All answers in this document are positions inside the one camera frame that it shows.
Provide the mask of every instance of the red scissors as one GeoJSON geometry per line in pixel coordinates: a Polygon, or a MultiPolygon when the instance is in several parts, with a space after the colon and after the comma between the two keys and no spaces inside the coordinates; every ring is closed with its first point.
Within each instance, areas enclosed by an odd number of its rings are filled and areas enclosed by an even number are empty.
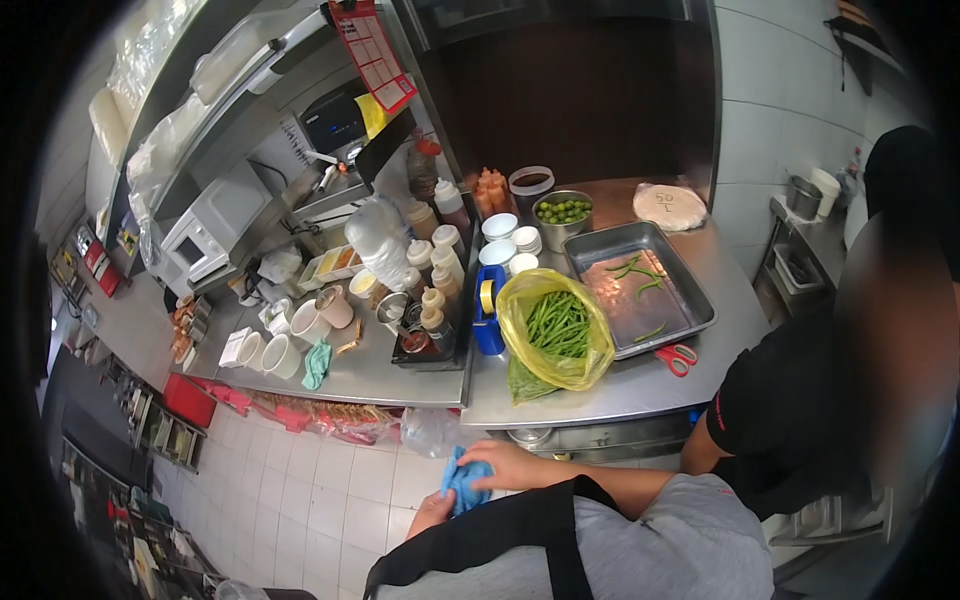
{"type": "Polygon", "coordinates": [[[657,348],[654,350],[654,354],[665,362],[670,371],[678,377],[685,377],[690,372],[690,367],[697,364],[697,353],[690,346],[684,346],[683,344],[657,348]]]}

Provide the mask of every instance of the gray shirt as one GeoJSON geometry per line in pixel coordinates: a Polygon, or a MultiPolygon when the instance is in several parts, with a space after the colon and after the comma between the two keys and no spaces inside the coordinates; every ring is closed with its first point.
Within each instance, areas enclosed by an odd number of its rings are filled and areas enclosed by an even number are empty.
{"type": "MultiPolygon", "coordinates": [[[[599,502],[573,499],[577,545],[596,600],[769,600],[770,550],[760,522],[716,475],[674,475],[636,521],[599,502]]],[[[553,597],[546,552],[519,546],[460,573],[428,571],[381,586],[377,600],[553,597]]]]}

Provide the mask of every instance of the metal pan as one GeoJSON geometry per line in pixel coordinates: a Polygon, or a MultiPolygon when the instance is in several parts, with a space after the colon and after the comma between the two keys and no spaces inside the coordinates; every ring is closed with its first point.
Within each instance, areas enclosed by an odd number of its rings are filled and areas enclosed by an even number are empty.
{"type": "Polygon", "coordinates": [[[696,277],[666,236],[650,221],[582,233],[564,242],[564,256],[574,276],[600,302],[610,322],[615,360],[635,356],[689,337],[716,323],[717,314],[696,277]],[[663,289],[636,289],[651,281],[642,273],[607,271],[641,254],[636,266],[666,275],[663,289]],[[639,336],[663,329],[638,342],[639,336]]]}

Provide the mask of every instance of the microwave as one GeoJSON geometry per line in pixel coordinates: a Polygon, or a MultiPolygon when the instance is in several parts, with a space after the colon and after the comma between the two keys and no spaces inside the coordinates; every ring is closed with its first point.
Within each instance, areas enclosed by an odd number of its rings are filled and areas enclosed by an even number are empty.
{"type": "Polygon", "coordinates": [[[196,283],[230,264],[230,253],[271,199],[250,164],[241,160],[186,209],[160,249],[196,283]]]}

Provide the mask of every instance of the tape roll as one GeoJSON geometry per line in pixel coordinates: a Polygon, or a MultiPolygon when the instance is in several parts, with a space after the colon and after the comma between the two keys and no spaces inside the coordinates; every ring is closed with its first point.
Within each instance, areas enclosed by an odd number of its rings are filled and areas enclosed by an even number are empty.
{"type": "Polygon", "coordinates": [[[493,280],[484,279],[480,282],[480,308],[485,315],[493,314],[493,280]]]}

